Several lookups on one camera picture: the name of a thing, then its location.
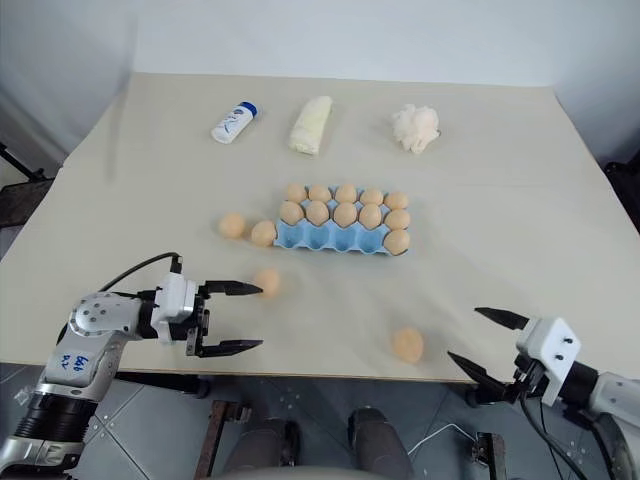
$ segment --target gray floor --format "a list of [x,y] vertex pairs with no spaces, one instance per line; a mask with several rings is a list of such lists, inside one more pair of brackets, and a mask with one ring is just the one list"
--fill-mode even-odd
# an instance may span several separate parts
[[[9,435],[26,408],[25,393],[40,369],[0,365],[0,435]],[[244,401],[253,419],[283,417],[302,430],[301,463],[351,467],[346,422],[361,406],[380,408],[407,448],[453,422],[466,431],[503,435],[508,477],[558,478],[546,445],[518,407],[471,409],[457,387],[437,383],[284,377],[216,377],[212,393],[195,399],[171,390],[115,381],[92,419],[87,447],[74,477],[82,479],[190,479],[200,453],[213,399]],[[537,401],[532,400],[537,412]],[[549,431],[582,466],[589,479],[607,479],[605,465],[590,433],[568,423],[557,409],[545,415]],[[214,474],[246,426],[228,424]],[[470,461],[470,442],[447,430],[412,456],[418,479],[488,479],[485,468]],[[560,463],[565,479],[568,468]]]

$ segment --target white tabletop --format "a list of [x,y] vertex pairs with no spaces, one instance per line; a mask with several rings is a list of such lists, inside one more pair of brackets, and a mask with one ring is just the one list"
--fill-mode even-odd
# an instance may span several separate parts
[[[317,95],[335,105],[312,158],[286,140]],[[211,127],[243,100],[260,115],[233,144],[213,141]],[[442,136],[419,156],[391,136],[405,103],[440,114]],[[264,249],[212,227],[230,210],[275,220],[291,181],[407,192],[411,250]],[[264,344],[198,359],[184,344],[134,342],[123,369],[465,379],[451,350],[506,380],[517,333],[473,312],[490,306],[562,316],[583,342],[580,361],[640,377],[640,238],[550,89],[136,74],[0,264],[0,360],[44,363],[74,302],[168,250],[197,281],[278,268],[278,298],[209,301],[208,342]],[[166,271],[119,289],[152,288]],[[391,352],[402,326],[425,335],[417,365]]]

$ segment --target blue egg carton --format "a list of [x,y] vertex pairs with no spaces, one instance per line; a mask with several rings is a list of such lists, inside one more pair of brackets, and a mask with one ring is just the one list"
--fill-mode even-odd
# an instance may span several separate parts
[[[330,186],[331,196],[335,195],[338,186]],[[358,198],[364,189],[356,189]],[[306,208],[311,201],[309,199],[301,202],[303,208]],[[316,227],[303,218],[295,225],[289,225],[278,219],[276,222],[276,231],[278,233],[273,244],[283,248],[308,248],[310,250],[335,250],[336,252],[356,251],[364,254],[382,253],[391,255],[384,247],[384,237],[390,232],[389,227],[384,224],[384,217],[389,213],[389,208],[382,204],[380,210],[382,212],[382,223],[373,230],[368,230],[362,226],[358,220],[346,228],[342,228],[333,221],[333,210],[338,206],[333,198],[327,202],[329,209],[329,220]],[[358,214],[362,204],[355,202]]]

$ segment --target brown egg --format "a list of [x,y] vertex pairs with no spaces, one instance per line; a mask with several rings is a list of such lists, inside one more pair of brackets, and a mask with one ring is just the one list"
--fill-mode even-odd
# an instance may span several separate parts
[[368,203],[373,203],[374,205],[382,205],[382,192],[377,188],[367,188],[360,195],[360,203],[363,205],[367,205]]
[[403,192],[393,192],[384,197],[384,204],[391,210],[399,210],[409,206],[409,197]]
[[392,210],[384,217],[384,224],[391,230],[403,230],[410,222],[411,215],[406,210]]
[[353,185],[341,185],[336,190],[335,199],[338,203],[355,203],[358,198],[358,192]]
[[329,209],[319,200],[313,200],[306,208],[307,220],[313,223],[316,227],[319,227],[324,222],[329,220]]
[[287,185],[287,200],[294,203],[301,203],[307,199],[307,189],[299,183]]
[[297,203],[287,200],[280,205],[280,218],[284,223],[295,225],[304,218],[304,211]]
[[393,334],[393,353],[407,363],[418,363],[424,353],[424,339],[415,328],[406,327]]
[[244,227],[244,217],[239,213],[227,213],[218,223],[218,231],[226,238],[240,238]]
[[333,221],[346,228],[356,221],[358,209],[353,203],[341,203],[333,211]]
[[358,221],[363,227],[373,230],[382,221],[382,212],[380,207],[369,203],[360,209],[360,215],[358,215]]
[[387,233],[384,237],[384,248],[386,248],[391,255],[400,255],[409,248],[409,242],[411,238],[406,230],[394,230]]
[[253,284],[262,289],[261,297],[275,297],[280,291],[280,273],[275,268],[261,270],[253,277]]
[[331,200],[331,192],[323,185],[314,185],[309,190],[309,200],[318,200],[327,203]]
[[259,247],[268,247],[276,239],[276,226],[271,220],[258,222],[251,230],[251,241]]

